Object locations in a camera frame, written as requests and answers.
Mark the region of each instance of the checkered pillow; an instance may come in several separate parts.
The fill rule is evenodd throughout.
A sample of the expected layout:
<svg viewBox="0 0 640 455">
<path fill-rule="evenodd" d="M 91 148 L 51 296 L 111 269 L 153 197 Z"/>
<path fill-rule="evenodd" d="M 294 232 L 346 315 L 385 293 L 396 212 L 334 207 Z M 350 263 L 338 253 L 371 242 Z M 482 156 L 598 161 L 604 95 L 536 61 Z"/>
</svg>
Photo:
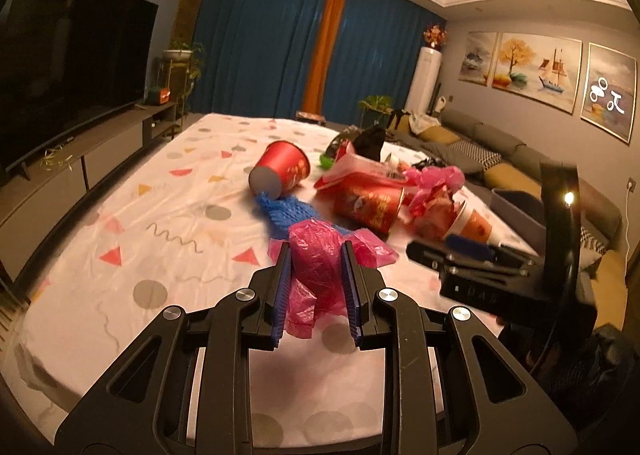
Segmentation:
<svg viewBox="0 0 640 455">
<path fill-rule="evenodd" d="M 580 247 L 583 249 L 592 249 L 601 255 L 604 255 L 607 251 L 605 245 L 582 226 L 580 226 Z"/>
<path fill-rule="evenodd" d="M 496 154 L 491 150 L 487 150 L 486 148 L 482 148 L 482 146 L 476 145 L 476 143 L 465 140 L 459 140 L 458 142 L 452 143 L 449 147 L 459 151 L 461 154 L 465 154 L 468 158 L 478 161 L 482 164 L 484 170 L 488 170 L 496 164 L 500 164 L 500 161 L 502 160 L 502 156 L 500 154 Z"/>
</svg>

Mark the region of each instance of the painted tree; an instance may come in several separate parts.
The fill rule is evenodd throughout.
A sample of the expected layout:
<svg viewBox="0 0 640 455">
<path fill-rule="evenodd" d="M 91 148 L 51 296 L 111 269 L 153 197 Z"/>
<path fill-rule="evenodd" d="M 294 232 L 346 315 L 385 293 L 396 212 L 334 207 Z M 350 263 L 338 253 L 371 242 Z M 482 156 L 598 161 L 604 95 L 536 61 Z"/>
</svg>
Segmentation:
<svg viewBox="0 0 640 455">
<path fill-rule="evenodd" d="M 509 64 L 509 76 L 516 65 L 527 65 L 533 60 L 536 53 L 527 45 L 527 42 L 518 38 L 510 38 L 502 44 L 500 49 L 500 61 Z"/>
</svg>

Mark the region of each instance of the orange curtain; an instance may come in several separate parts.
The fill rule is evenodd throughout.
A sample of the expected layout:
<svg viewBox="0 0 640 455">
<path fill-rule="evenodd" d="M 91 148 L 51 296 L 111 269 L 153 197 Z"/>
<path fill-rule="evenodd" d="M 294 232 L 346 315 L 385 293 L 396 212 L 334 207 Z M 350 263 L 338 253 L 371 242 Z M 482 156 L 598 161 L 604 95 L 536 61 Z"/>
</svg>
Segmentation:
<svg viewBox="0 0 640 455">
<path fill-rule="evenodd" d="M 334 51 L 338 28 L 342 19 L 342 9 L 346 0 L 325 0 L 322 21 L 318 30 L 318 39 L 314 49 L 309 76 L 306 80 L 305 96 L 300 110 L 319 114 L 322 110 L 322 96 L 324 95 L 324 82 L 326 72 L 329 69 L 331 54 Z"/>
</svg>

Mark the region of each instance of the framed painting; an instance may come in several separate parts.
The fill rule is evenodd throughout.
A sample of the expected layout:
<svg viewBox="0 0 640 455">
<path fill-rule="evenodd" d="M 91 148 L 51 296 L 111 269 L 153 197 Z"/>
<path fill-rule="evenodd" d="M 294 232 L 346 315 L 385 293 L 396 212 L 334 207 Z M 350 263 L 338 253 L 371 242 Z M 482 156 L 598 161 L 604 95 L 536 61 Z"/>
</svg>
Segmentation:
<svg viewBox="0 0 640 455">
<path fill-rule="evenodd" d="M 497 32 L 470 32 L 466 36 L 465 57 L 458 79 L 489 85 L 489 73 L 494 60 Z"/>
<path fill-rule="evenodd" d="M 628 145 L 636 112 L 637 86 L 635 58 L 602 45 L 589 44 L 580 116 Z"/>
<path fill-rule="evenodd" d="M 581 62 L 580 40 L 504 32 L 492 84 L 573 114 Z"/>
</svg>

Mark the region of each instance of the blue knitted cloth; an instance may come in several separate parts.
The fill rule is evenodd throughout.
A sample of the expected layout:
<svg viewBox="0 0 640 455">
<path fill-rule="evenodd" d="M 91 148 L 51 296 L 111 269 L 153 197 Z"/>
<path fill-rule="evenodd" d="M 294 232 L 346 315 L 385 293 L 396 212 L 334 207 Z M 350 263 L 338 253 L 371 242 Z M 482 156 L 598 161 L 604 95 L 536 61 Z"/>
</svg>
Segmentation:
<svg viewBox="0 0 640 455">
<path fill-rule="evenodd" d="M 289 226 L 298 224 L 307 219 L 322 220 L 322 217 L 313 206 L 302 202 L 293 195 L 287 195 L 280 199 L 271 200 L 266 193 L 258 193 L 255 197 L 260 209 L 269 216 L 271 220 L 271 237 L 274 239 L 289 239 Z M 334 228 L 342 235 L 350 233 L 348 229 L 335 226 Z"/>
</svg>

